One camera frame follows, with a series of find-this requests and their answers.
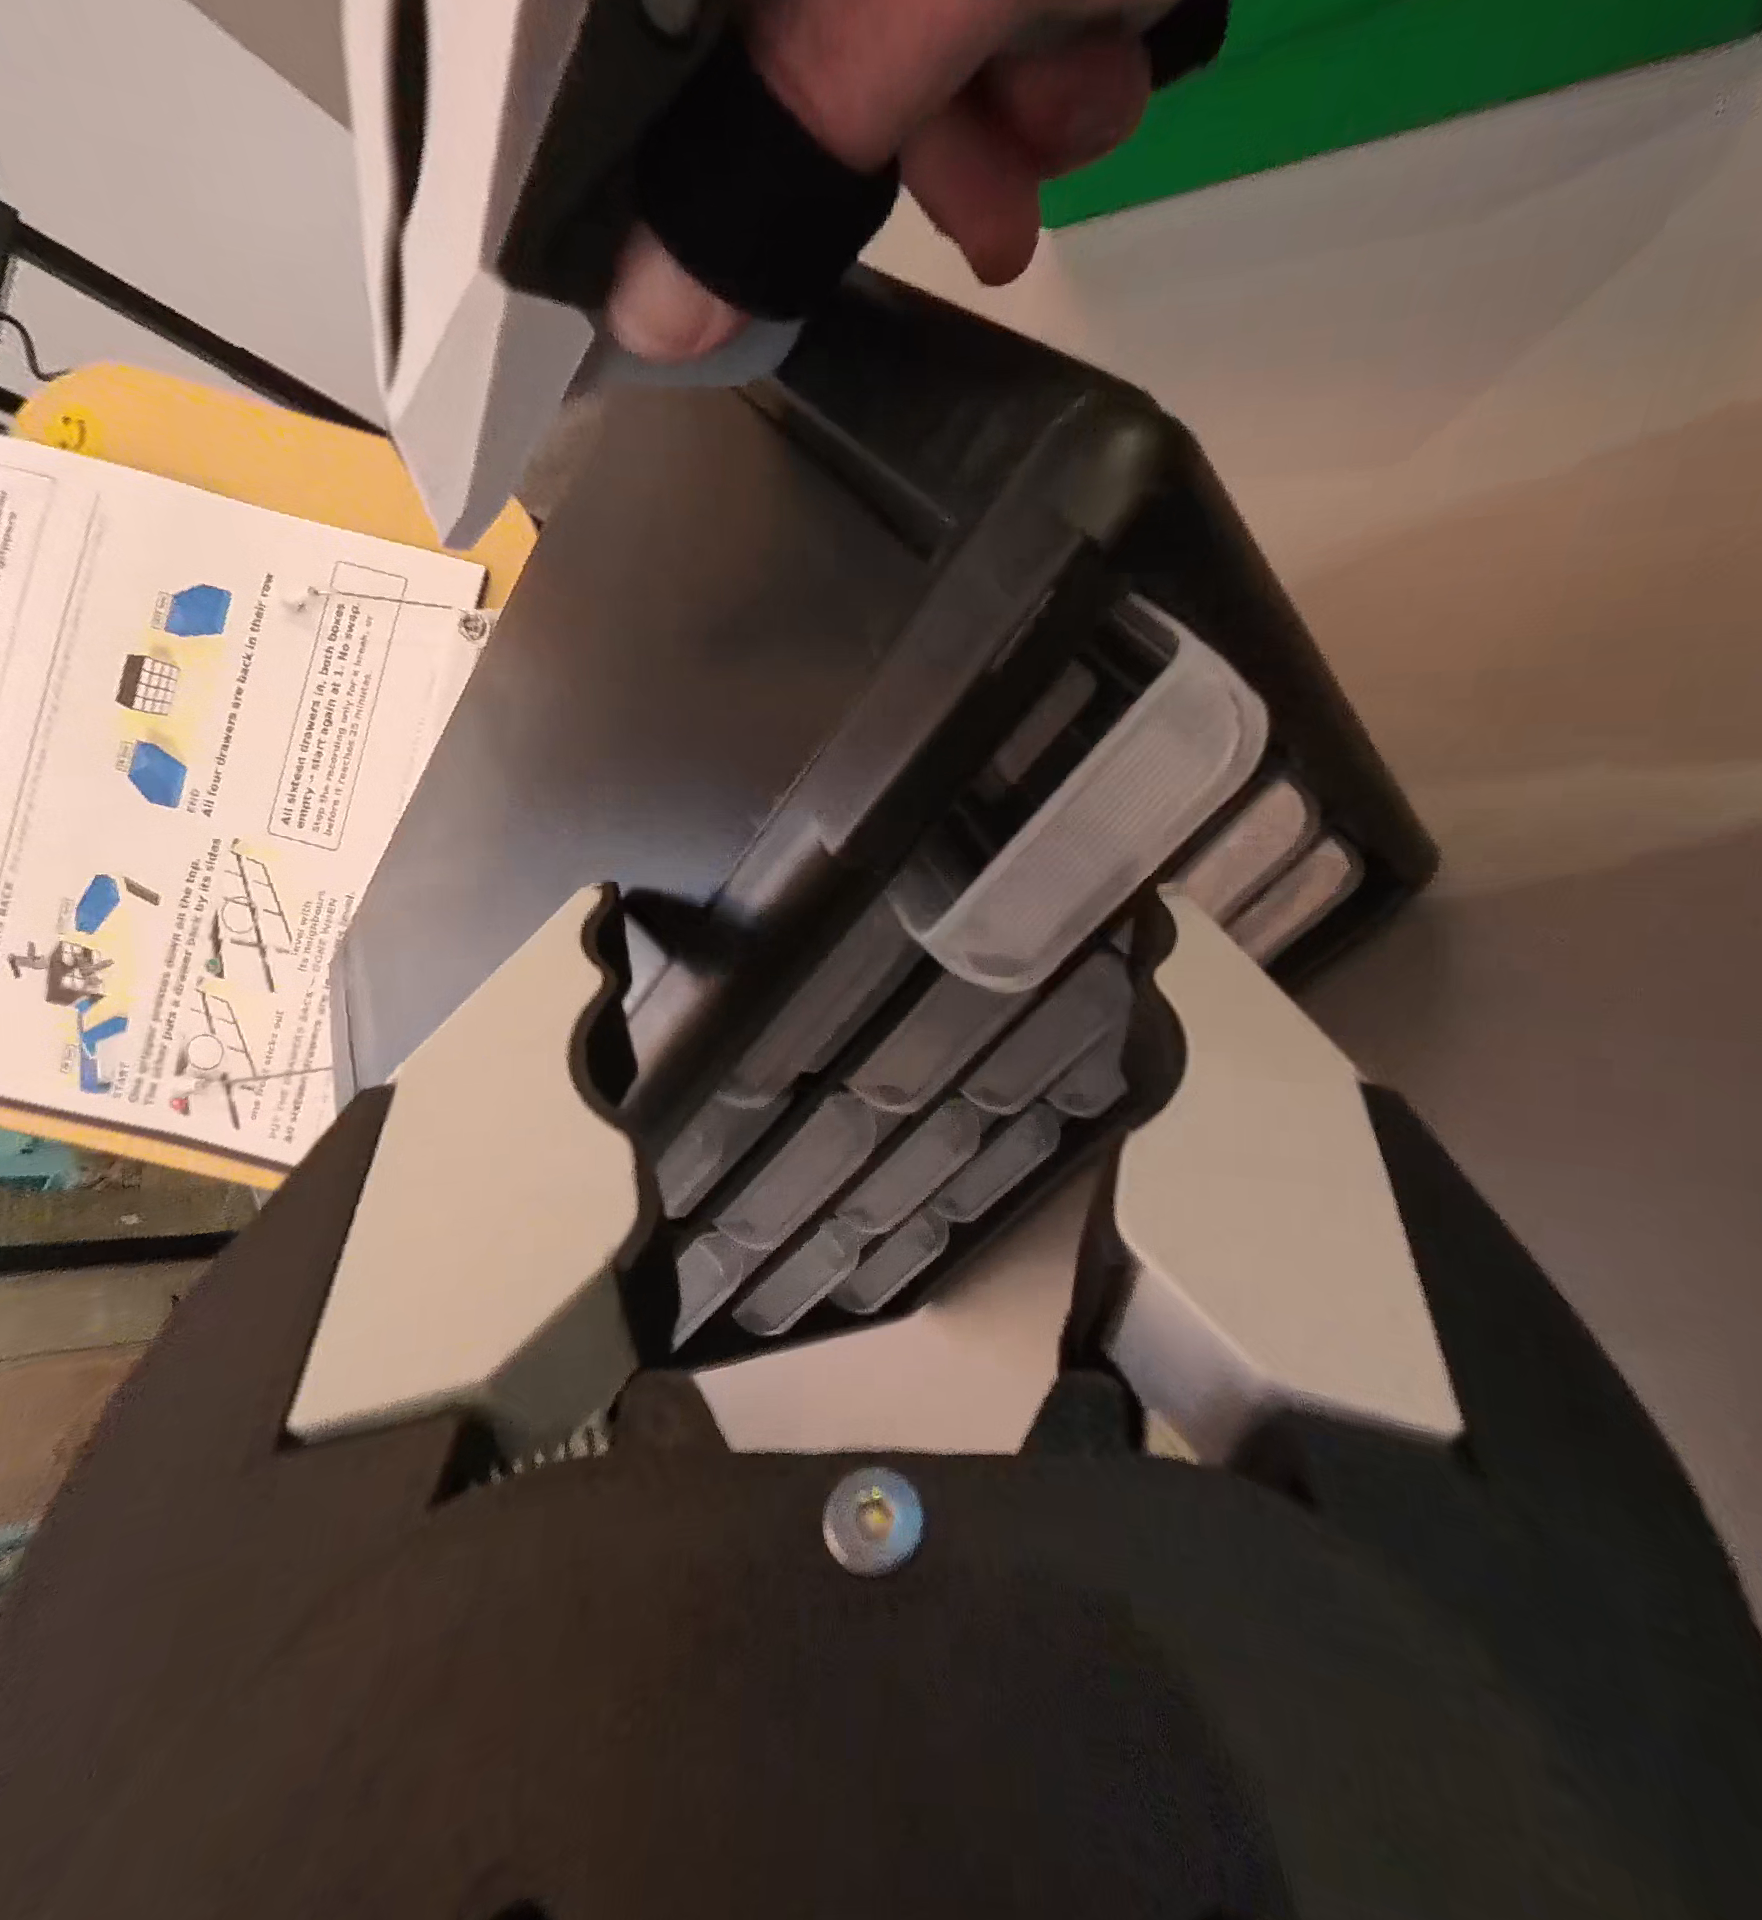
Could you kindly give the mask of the clear plastic drawer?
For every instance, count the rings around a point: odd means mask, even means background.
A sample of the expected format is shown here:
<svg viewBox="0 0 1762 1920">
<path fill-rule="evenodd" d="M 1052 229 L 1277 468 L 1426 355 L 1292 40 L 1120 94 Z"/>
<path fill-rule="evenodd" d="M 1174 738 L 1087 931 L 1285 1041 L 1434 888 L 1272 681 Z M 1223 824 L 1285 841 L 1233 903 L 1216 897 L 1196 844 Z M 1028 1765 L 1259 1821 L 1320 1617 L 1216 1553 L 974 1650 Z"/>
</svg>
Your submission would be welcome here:
<svg viewBox="0 0 1762 1920">
<path fill-rule="evenodd" d="M 1122 634 L 1170 658 L 1034 810 L 962 879 L 940 837 L 888 885 L 896 923 L 946 971 L 989 991 L 1042 984 L 1243 786 L 1268 747 L 1268 710 L 1190 626 L 1136 596 Z"/>
</svg>

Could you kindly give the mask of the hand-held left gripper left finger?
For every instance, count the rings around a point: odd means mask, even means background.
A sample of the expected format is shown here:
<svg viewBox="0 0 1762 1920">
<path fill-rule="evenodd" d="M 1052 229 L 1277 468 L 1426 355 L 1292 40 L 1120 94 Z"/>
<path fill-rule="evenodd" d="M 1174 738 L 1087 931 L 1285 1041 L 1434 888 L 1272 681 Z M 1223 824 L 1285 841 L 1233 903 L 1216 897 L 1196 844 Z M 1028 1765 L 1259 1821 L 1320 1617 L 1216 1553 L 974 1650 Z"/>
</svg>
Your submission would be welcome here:
<svg viewBox="0 0 1762 1920">
<path fill-rule="evenodd" d="M 621 1266 L 653 1197 L 587 1058 L 621 1009 L 600 946 L 617 900 L 566 900 L 385 1085 L 294 1440 L 459 1413 L 502 1442 L 570 1442 L 636 1370 Z"/>
</svg>

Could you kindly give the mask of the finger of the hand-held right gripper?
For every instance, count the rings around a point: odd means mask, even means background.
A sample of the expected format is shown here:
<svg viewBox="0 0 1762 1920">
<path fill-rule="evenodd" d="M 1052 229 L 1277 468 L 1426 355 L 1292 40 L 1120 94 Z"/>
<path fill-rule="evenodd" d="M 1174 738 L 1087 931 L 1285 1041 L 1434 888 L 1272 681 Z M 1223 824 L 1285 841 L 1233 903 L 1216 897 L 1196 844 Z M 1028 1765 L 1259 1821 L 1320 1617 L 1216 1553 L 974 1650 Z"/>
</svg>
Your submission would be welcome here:
<svg viewBox="0 0 1762 1920">
<path fill-rule="evenodd" d="M 795 347 L 801 321 L 751 318 L 745 327 L 691 359 L 662 363 L 619 347 L 597 315 L 569 311 L 581 334 L 581 355 L 562 391 L 562 408 L 619 389 L 733 389 L 774 372 Z"/>
</svg>

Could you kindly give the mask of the person's right hand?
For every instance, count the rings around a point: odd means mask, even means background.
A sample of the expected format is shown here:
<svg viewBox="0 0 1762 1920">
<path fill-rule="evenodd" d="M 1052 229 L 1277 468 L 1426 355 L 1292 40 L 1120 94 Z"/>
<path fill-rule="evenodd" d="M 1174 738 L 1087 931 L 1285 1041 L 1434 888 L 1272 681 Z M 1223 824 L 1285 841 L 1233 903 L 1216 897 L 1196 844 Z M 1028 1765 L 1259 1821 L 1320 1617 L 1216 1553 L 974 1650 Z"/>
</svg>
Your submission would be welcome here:
<svg viewBox="0 0 1762 1920">
<path fill-rule="evenodd" d="M 1022 277 L 1042 186 L 1112 150 L 1157 83 L 1169 4 L 749 4 L 646 135 L 615 343 L 691 363 L 797 318 L 903 190 L 987 287 Z"/>
</svg>

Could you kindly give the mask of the green plastic bin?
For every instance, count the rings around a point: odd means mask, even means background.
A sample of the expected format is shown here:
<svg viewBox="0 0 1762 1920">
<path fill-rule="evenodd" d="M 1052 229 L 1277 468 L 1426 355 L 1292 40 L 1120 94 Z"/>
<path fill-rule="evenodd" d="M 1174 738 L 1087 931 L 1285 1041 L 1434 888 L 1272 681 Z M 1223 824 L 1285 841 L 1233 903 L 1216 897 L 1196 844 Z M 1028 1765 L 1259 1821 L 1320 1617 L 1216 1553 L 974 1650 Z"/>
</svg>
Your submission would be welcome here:
<svg viewBox="0 0 1762 1920">
<path fill-rule="evenodd" d="M 1045 229 L 1248 180 L 1762 33 L 1762 1 L 1179 4 L 1107 158 L 1042 187 Z"/>
</svg>

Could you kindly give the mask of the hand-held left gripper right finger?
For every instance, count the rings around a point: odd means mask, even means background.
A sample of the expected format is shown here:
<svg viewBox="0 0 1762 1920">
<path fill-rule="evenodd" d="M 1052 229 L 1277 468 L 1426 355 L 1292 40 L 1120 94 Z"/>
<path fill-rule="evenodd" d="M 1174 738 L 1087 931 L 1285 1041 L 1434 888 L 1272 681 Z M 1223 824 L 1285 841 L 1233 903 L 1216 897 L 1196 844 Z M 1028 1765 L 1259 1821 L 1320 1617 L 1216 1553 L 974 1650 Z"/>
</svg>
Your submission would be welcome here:
<svg viewBox="0 0 1762 1920">
<path fill-rule="evenodd" d="M 1450 1443 L 1463 1415 L 1349 1057 L 1185 894 L 1152 969 L 1182 1029 L 1167 1102 L 1119 1149 L 1130 1286 L 1109 1357 L 1223 1463 L 1306 1411 Z"/>
</svg>

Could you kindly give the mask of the black drawer cabinet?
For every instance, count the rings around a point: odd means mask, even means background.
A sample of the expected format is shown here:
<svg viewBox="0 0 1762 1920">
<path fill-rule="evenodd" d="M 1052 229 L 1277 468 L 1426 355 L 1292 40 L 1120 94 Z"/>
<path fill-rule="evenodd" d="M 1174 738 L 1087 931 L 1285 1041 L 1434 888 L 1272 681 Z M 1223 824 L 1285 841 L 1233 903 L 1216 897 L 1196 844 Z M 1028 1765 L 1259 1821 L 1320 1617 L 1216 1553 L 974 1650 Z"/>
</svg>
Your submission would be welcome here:
<svg viewBox="0 0 1762 1920">
<path fill-rule="evenodd" d="M 1170 1091 L 1133 928 L 1130 1097 L 874 1317 L 671 1349 L 655 1159 L 860 918 L 1068 654 L 1140 594 L 1268 702 L 1362 854 L 1268 961 L 1324 967 L 1440 851 L 1191 429 L 1146 389 L 859 268 L 768 377 L 569 408 L 569 465 L 340 947 L 343 1091 L 388 1076 L 575 892 L 611 885 L 626 1039 L 607 1098 L 653 1180 L 661 1356 L 693 1367 L 919 1307 Z"/>
</svg>

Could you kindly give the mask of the grid of clear drawers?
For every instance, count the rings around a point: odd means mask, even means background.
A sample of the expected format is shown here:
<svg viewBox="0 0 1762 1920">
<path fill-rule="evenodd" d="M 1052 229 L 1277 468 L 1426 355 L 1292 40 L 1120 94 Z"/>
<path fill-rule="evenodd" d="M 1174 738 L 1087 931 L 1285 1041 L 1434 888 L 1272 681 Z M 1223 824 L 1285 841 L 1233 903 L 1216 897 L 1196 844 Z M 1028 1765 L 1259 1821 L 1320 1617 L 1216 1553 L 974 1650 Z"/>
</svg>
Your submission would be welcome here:
<svg viewBox="0 0 1762 1920">
<path fill-rule="evenodd" d="M 903 865 L 940 837 L 959 878 L 978 875 L 1133 706 L 1173 651 L 1117 626 L 1133 596 L 1184 622 L 1136 593 L 1112 604 Z M 1144 889 L 1185 894 L 1259 964 L 1349 901 L 1362 854 L 1285 763 L 1261 702 L 1270 738 L 1252 780 L 1036 987 L 946 971 L 893 915 L 903 866 L 878 888 L 655 1159 L 671 1349 L 890 1308 L 956 1234 L 1010 1211 L 1066 1145 L 1111 1123 L 1130 1097 Z"/>
</svg>

